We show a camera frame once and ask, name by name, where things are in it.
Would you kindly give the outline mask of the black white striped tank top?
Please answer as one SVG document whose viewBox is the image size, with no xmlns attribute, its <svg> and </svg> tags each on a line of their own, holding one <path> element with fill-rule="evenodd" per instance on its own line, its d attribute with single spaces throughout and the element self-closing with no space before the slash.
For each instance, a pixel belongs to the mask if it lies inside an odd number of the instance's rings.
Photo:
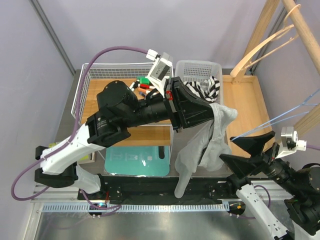
<svg viewBox="0 0 320 240">
<path fill-rule="evenodd" d="M 210 76 L 203 82 L 196 80 L 185 81 L 184 85 L 198 98 L 209 103 L 214 103 L 217 100 L 221 88 L 220 81 L 214 76 Z"/>
</svg>

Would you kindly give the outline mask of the grey garment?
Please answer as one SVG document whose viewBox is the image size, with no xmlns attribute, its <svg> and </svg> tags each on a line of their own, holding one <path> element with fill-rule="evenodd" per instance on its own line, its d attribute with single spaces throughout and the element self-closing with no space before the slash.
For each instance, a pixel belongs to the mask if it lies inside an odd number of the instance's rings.
<svg viewBox="0 0 320 240">
<path fill-rule="evenodd" d="M 178 183 L 174 196 L 182 198 L 193 173 L 197 167 L 214 172 L 223 166 L 221 154 L 230 155 L 230 147 L 225 142 L 226 129 L 238 116 L 238 111 L 218 103 L 210 104 L 214 119 L 209 120 L 198 133 L 179 151 L 175 160 Z"/>
</svg>

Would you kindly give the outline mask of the blue wire hanger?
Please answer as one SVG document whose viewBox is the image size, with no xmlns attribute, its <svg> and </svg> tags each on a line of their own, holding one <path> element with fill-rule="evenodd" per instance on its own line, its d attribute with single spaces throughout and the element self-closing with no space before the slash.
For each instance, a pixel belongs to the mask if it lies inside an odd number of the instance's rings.
<svg viewBox="0 0 320 240">
<path fill-rule="evenodd" d="M 295 117 L 300 117 L 300 116 L 305 116 L 306 114 L 310 113 L 310 111 L 305 111 L 305 112 L 301 112 L 301 113 L 298 113 L 298 114 L 294 114 L 294 115 L 291 115 L 291 116 L 287 116 L 288 114 L 290 114 L 291 112 L 299 109 L 299 108 L 303 108 L 303 107 L 315 107 L 317 104 L 315 103 L 309 103 L 309 100 L 311 100 L 315 95 L 317 95 L 318 93 L 320 92 L 320 89 L 318 88 L 314 93 L 312 93 L 311 95 L 309 95 L 302 103 L 300 103 L 299 105 L 293 107 L 292 109 L 290 110 L 287 110 L 283 113 L 281 113 L 280 115 L 272 118 L 271 120 L 268 120 L 264 123 L 262 123 L 261 125 L 257 126 L 257 127 L 254 127 L 253 129 L 251 130 L 248 130 L 234 138 L 231 139 L 232 142 L 234 142 L 235 140 L 239 139 L 240 137 L 247 137 L 249 136 L 250 134 L 253 134 L 253 133 L 256 133 L 257 131 L 259 130 L 263 130 L 263 129 L 266 129 L 268 127 L 271 127 L 273 125 L 276 125 L 278 123 L 281 123 L 283 121 L 286 121 L 286 120 L 290 120 L 292 118 L 295 118 Z"/>
</svg>

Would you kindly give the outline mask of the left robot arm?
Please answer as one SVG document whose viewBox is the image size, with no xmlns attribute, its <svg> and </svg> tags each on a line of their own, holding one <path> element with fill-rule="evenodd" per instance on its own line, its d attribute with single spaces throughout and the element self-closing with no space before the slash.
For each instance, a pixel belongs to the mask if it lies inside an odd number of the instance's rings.
<svg viewBox="0 0 320 240">
<path fill-rule="evenodd" d="M 100 200 L 107 192 L 102 177 L 81 168 L 80 158 L 129 138 L 132 127 L 169 120 L 174 130 L 180 130 L 214 119 L 210 103 L 192 93 L 179 77 L 166 80 L 164 93 L 154 90 L 144 99 L 115 80 L 96 98 L 98 111 L 74 135 L 54 147 L 36 148 L 40 167 L 35 182 L 51 188 L 74 186 Z"/>
</svg>

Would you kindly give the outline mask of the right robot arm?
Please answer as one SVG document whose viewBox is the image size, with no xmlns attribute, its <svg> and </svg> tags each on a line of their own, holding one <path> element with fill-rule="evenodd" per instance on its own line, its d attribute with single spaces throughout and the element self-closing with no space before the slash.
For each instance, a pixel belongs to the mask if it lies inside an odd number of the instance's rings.
<svg viewBox="0 0 320 240">
<path fill-rule="evenodd" d="M 250 157 L 221 154 L 219 157 L 232 171 L 226 179 L 226 193 L 238 197 L 250 210 L 272 240 L 318 240 L 320 238 L 320 165 L 309 163 L 300 170 L 290 167 L 283 157 L 305 151 L 307 143 L 300 140 L 293 127 L 283 127 L 280 143 L 264 151 L 274 131 L 259 136 L 237 136 L 230 140 Z M 284 199 L 294 231 L 290 232 L 257 196 L 249 176 L 263 173 L 290 196 Z"/>
</svg>

